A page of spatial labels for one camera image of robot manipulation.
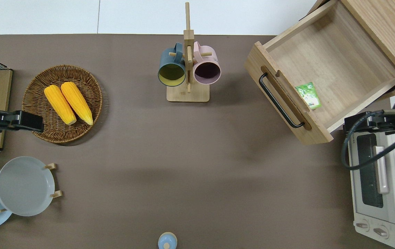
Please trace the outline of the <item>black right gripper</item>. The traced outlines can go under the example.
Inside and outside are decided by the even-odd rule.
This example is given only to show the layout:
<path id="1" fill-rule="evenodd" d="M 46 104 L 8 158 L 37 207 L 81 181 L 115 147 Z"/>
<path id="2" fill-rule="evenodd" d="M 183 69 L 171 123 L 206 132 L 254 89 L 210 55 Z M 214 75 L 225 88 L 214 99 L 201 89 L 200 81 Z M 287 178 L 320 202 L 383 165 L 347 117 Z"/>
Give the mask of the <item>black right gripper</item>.
<path id="1" fill-rule="evenodd" d="M 365 117 L 369 114 L 369 111 L 361 112 L 357 115 L 353 115 L 344 119 L 343 130 L 345 134 L 348 134 L 355 123 L 360 118 Z M 368 132 L 368 133 L 379 133 L 379 132 L 395 132 L 395 126 L 388 122 L 384 116 L 370 116 L 366 117 L 362 122 L 357 125 L 354 132 Z"/>

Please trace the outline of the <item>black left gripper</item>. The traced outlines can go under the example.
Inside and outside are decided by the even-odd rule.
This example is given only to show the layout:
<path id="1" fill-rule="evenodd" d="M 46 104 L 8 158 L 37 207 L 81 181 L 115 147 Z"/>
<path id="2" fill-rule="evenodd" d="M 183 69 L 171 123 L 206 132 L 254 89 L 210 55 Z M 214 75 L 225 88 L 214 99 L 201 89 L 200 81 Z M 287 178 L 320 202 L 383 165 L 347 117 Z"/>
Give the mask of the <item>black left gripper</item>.
<path id="1" fill-rule="evenodd" d="M 0 111 L 0 132 L 4 130 L 27 130 L 42 133 L 44 128 L 44 119 L 41 116 L 22 110 Z"/>

